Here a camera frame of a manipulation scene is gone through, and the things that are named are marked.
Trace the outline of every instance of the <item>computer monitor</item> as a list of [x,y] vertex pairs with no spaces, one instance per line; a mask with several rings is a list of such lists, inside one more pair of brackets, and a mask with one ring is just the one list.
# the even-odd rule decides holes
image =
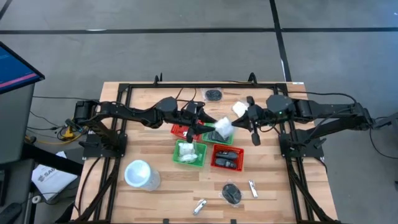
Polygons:
[[0,94],[44,78],[43,74],[0,42]]

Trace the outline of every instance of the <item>metal clip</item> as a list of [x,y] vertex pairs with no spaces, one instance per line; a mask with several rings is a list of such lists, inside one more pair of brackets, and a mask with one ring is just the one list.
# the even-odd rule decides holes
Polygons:
[[249,185],[250,185],[250,189],[251,189],[251,193],[253,194],[254,198],[258,198],[258,194],[257,191],[254,188],[254,181],[253,180],[249,180]]
[[198,206],[193,210],[193,215],[198,215],[200,210],[206,205],[207,201],[202,199],[199,201]]

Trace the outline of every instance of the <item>wooden tabletop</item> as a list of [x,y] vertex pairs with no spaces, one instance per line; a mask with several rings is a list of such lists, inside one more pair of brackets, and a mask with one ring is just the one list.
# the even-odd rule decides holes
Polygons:
[[[118,82],[106,82],[103,86],[101,101],[114,101]],[[302,83],[287,83],[289,91],[305,91]],[[132,91],[131,107],[145,109],[168,96],[177,96],[179,88],[136,88]],[[231,110],[235,102],[253,96],[256,103],[266,107],[266,100],[271,90],[259,88],[224,88],[223,99],[219,102],[207,102],[205,111],[215,119],[227,116],[234,121],[237,116]],[[191,100],[193,88],[185,88],[180,99]],[[306,94],[293,93],[292,98],[306,99]],[[200,89],[195,97],[203,101]],[[111,119],[103,121],[110,127]],[[178,137],[170,133],[172,125],[164,123],[159,129],[144,127],[140,123],[127,122],[128,145],[126,155],[121,160],[113,207],[113,223],[162,223],[164,218],[171,223],[295,223],[292,196],[289,187],[286,163],[280,155],[278,136],[275,131],[260,133],[261,145],[254,146],[249,131],[236,128],[233,146],[244,149],[243,172],[210,167],[213,144],[207,144],[206,161],[203,168],[176,164],[172,161],[175,142]],[[296,124],[296,128],[312,128],[313,123]],[[148,162],[160,173],[160,187],[153,192],[135,189],[124,181],[124,170],[136,159]],[[95,159],[85,161],[81,180]],[[90,174],[82,198],[82,210],[92,201],[98,192],[104,159],[100,159]],[[330,217],[337,219],[337,214],[330,192],[325,168],[315,159],[304,159],[308,188],[319,206]],[[252,197],[248,180],[254,180],[259,195]],[[238,208],[232,207],[220,198],[222,187],[227,181],[234,182],[242,191],[243,199]],[[192,214],[199,199],[208,203],[199,215]],[[299,193],[303,218],[306,219],[304,202]],[[101,218],[105,218],[108,194],[103,200]]]

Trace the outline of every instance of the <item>green plastic container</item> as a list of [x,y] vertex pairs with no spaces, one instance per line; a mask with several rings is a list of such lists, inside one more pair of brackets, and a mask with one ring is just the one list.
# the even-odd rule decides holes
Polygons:
[[[206,126],[210,126],[210,127],[213,127],[213,126],[214,126],[214,124],[212,124],[212,123],[205,123],[205,125],[206,125]],[[204,133],[204,134],[202,134],[202,135],[201,135],[201,139],[202,139],[203,141],[205,141],[205,142],[212,142],[212,143],[216,143],[216,144],[224,144],[224,145],[227,145],[227,146],[232,145],[232,143],[234,142],[234,134],[232,134],[232,135],[229,137],[229,139],[228,139],[227,142],[219,142],[219,141],[215,141],[215,140],[209,139],[208,135],[209,135],[209,133]]]
[[180,146],[178,144],[182,142],[185,143],[186,141],[184,140],[177,140],[175,143],[175,149],[174,149],[174,154],[173,154],[173,161],[179,164],[185,164],[185,165],[190,165],[190,166],[196,166],[196,167],[203,167],[205,164],[205,159],[206,159],[206,148],[207,145],[205,144],[200,144],[200,143],[193,143],[195,147],[195,154],[198,155],[198,158],[195,160],[195,162],[192,163],[187,163],[187,162],[180,162],[179,157],[180,157]]

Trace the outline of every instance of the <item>concrete floor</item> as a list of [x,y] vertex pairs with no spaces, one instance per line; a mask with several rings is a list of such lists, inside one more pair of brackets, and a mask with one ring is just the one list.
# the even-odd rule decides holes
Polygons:
[[[276,0],[281,27],[397,27],[394,0]],[[273,27],[267,0],[13,0],[0,30]],[[398,111],[398,33],[284,33],[292,80],[308,91],[343,92],[373,117]],[[0,35],[0,40],[46,75],[35,95],[99,98],[106,81],[284,81],[275,33]],[[341,97],[310,96],[325,103]],[[62,124],[73,100],[34,99],[32,111]],[[31,117],[30,126],[47,127]],[[398,223],[398,161],[381,157],[368,132],[343,131],[324,144],[339,219],[345,223]],[[375,144],[398,157],[389,129]],[[76,147],[40,146],[57,152]],[[54,221],[70,201],[40,205],[35,223]]]

